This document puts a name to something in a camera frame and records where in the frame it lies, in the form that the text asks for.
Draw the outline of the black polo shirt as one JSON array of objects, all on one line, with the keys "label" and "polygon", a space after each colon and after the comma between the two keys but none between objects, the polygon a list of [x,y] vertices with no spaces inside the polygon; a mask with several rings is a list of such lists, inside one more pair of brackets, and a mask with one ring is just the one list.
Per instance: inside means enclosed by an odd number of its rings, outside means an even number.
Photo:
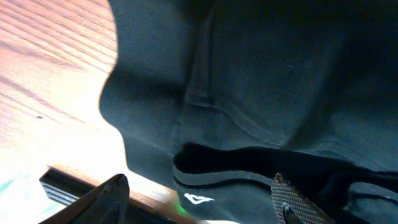
[{"label": "black polo shirt", "polygon": [[279,223],[280,173],[336,223],[397,222],[397,2],[112,0],[101,94],[129,170],[201,220]]}]

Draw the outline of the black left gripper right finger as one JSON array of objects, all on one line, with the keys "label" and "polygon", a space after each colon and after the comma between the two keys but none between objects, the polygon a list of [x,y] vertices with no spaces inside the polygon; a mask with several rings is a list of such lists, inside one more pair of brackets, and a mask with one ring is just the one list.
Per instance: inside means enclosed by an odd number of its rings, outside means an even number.
[{"label": "black left gripper right finger", "polygon": [[301,194],[290,182],[276,173],[271,198],[279,224],[335,224],[322,209]]}]

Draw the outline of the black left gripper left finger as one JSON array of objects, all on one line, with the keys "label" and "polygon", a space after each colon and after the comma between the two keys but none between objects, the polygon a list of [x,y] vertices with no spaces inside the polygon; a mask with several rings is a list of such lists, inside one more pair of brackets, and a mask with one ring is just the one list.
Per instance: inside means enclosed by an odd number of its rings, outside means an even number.
[{"label": "black left gripper left finger", "polygon": [[122,223],[129,204],[125,175],[116,174],[99,186],[70,175],[46,173],[40,183],[48,198],[66,207],[44,220],[43,224]]}]

